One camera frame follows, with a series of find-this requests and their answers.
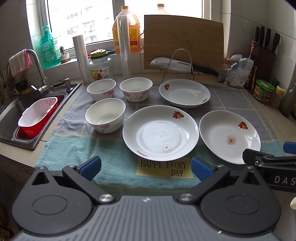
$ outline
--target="sink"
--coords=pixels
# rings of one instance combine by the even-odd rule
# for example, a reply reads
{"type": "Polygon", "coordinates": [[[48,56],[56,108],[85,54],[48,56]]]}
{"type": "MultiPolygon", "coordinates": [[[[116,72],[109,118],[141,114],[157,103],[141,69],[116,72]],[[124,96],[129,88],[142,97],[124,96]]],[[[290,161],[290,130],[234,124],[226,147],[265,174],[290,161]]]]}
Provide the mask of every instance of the sink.
{"type": "Polygon", "coordinates": [[[32,91],[24,96],[18,96],[0,115],[0,142],[34,150],[41,138],[44,136],[50,123],[80,85],[81,83],[72,84],[70,92],[67,92],[66,87],[62,85],[52,87],[52,92],[43,96],[38,95],[37,91],[32,91]],[[18,121],[21,118],[22,113],[34,102],[48,97],[58,98],[58,108],[55,110],[38,136],[31,138],[18,127],[18,121]]]}

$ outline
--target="cutting board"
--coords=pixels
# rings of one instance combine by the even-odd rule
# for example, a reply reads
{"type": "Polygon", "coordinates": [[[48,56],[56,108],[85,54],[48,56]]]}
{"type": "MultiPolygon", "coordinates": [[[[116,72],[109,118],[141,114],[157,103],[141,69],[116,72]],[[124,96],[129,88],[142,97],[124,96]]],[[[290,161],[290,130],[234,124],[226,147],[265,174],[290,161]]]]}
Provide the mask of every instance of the cutting board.
{"type": "MultiPolygon", "coordinates": [[[[144,68],[157,57],[171,58],[175,50],[187,50],[193,64],[221,73],[224,56],[223,24],[202,18],[173,15],[144,16],[144,68]]],[[[185,51],[178,51],[174,59],[190,63],[185,51]]]]}

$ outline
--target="white plate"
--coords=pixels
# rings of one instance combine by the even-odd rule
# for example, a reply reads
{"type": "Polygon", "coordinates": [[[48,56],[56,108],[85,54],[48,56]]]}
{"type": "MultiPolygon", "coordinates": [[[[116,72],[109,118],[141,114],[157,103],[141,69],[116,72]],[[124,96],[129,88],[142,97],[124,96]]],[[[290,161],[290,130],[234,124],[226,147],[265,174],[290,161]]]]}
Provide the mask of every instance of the white plate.
{"type": "Polygon", "coordinates": [[[132,152],[152,161],[172,161],[187,155],[199,137],[190,115],[166,105],[136,111],[126,120],[122,134],[132,152]]]}
{"type": "Polygon", "coordinates": [[[219,158],[233,164],[245,164],[245,149],[260,151],[261,142],[256,129],[245,118],[226,110],[215,110],[200,120],[200,136],[219,158]]]}
{"type": "Polygon", "coordinates": [[[202,84],[193,80],[168,80],[159,86],[159,93],[169,103],[194,108],[209,101],[211,94],[202,84]]]}

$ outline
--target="plastic wrap roll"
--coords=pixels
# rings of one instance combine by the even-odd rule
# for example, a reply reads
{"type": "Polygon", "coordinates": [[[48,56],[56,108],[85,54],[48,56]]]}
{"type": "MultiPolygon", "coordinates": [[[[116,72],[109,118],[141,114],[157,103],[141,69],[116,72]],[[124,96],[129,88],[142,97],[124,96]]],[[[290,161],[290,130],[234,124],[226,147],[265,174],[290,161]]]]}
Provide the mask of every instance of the plastic wrap roll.
{"type": "Polygon", "coordinates": [[[82,82],[84,84],[90,83],[94,81],[94,79],[91,76],[91,71],[89,68],[89,59],[87,58],[87,51],[84,44],[83,35],[73,37],[73,43],[82,82]]]}
{"type": "Polygon", "coordinates": [[[120,48],[120,59],[123,78],[126,80],[132,77],[131,71],[131,47],[128,29],[128,16],[117,16],[117,31],[120,48]]]}

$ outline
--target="countertop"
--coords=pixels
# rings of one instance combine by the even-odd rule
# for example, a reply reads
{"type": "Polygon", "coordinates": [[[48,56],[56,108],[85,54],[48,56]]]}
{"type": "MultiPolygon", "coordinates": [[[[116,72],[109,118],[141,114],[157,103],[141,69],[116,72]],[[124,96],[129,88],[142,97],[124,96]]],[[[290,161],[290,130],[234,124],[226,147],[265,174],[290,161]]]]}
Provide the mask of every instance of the countertop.
{"type": "MultiPolygon", "coordinates": [[[[151,79],[154,83],[160,83],[163,77],[163,74],[159,73],[148,73],[148,74],[134,74],[133,77],[146,77],[151,79]]],[[[169,79],[176,78],[186,78],[192,79],[192,77],[177,77],[171,74],[167,74],[165,81],[169,79]]],[[[117,83],[123,81],[121,74],[114,75],[114,80],[117,83]]],[[[206,83],[210,85],[225,86],[222,83],[217,82],[217,78],[214,76],[208,75],[198,75],[195,76],[195,80],[200,83],[206,83]]],[[[76,83],[81,79],[72,80],[72,83],[76,83]]],[[[40,154],[42,153],[46,142],[48,141],[52,131],[58,124],[61,117],[64,115],[69,106],[73,103],[79,93],[86,87],[85,84],[82,84],[77,91],[71,96],[71,98],[66,102],[64,107],[60,110],[56,118],[53,120],[45,135],[42,137],[41,141],[37,145],[35,150],[28,150],[24,148],[15,147],[6,143],[0,142],[0,158],[5,159],[9,162],[14,162],[14,164],[25,167],[27,170],[33,170],[33,167],[38,160],[40,154]]],[[[275,132],[279,142],[283,144],[285,141],[294,141],[296,142],[296,121],[290,116],[288,118],[281,115],[278,110],[275,110],[269,105],[262,104],[254,99],[254,103],[257,104],[261,113],[265,116],[273,131],[275,132]]]]}

